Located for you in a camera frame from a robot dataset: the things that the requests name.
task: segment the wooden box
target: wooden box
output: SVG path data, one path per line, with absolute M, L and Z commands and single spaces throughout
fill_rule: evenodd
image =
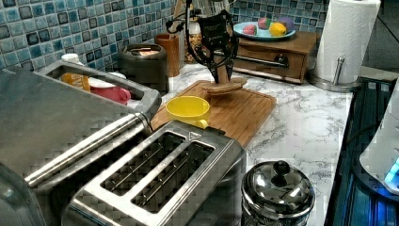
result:
M 291 83 L 303 83 L 307 71 L 308 55 L 316 44 L 316 33 L 296 31 L 287 40 L 249 40 L 240 38 L 234 70 Z M 288 67 L 270 66 L 276 57 L 288 58 Z

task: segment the paper towel roll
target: paper towel roll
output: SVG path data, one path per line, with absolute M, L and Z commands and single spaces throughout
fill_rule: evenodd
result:
M 339 83 L 354 82 L 373 31 L 379 0 L 330 0 L 314 73 L 332 82 L 344 57 Z

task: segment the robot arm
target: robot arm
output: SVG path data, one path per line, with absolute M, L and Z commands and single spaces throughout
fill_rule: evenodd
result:
M 188 52 L 199 64 L 206 66 L 210 70 L 216 83 L 219 83 L 219 74 L 217 72 L 217 68 L 223 66 L 226 68 L 227 76 L 230 80 L 233 59 L 237 55 L 239 39 L 233 32 L 230 34 L 228 31 L 228 27 L 230 27 L 231 30 L 233 27 L 231 15 L 227 10 L 225 10 L 225 8 L 228 8 L 229 3 L 227 3 L 226 6 L 226 1 L 223 0 L 200 1 L 203 1 L 201 2 L 203 11 L 207 11 L 208 15 L 201 15 L 198 18 L 199 28 L 202 35 L 201 44 L 194 46 L 194 48 L 191 44 L 187 44 Z M 184 23 L 189 24 L 191 17 L 190 14 L 195 12 L 195 10 L 190 9 L 190 5 L 192 3 L 192 0 L 186 0 L 184 13 L 185 20 L 176 27 L 176 30 L 169 30 L 169 28 L 172 26 L 174 21 L 179 19 L 174 18 L 173 21 L 167 22 L 169 33 L 177 33 L 183 30 Z M 219 5 L 219 8 L 222 8 L 222 10 L 218 10 L 219 8 L 215 7 L 215 5 Z M 185 29 L 185 38 L 187 43 L 190 43 L 189 37 L 189 26 L 187 26 Z

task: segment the kitchen counter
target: kitchen counter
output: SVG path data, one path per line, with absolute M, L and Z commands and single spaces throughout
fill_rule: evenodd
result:
M 246 147 L 247 170 L 263 161 L 285 160 L 304 172 L 316 194 L 308 225 L 323 225 L 352 93 L 240 73 L 232 76 L 245 76 L 244 88 L 277 98 L 276 107 Z M 170 91 L 162 97 L 163 104 L 198 80 L 213 81 L 213 77 L 201 65 L 185 65 L 179 76 L 169 78 Z

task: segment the white appliance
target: white appliance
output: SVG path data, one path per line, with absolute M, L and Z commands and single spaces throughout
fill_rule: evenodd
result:
M 398 81 L 373 140 L 359 158 L 364 170 L 393 195 L 399 195 Z

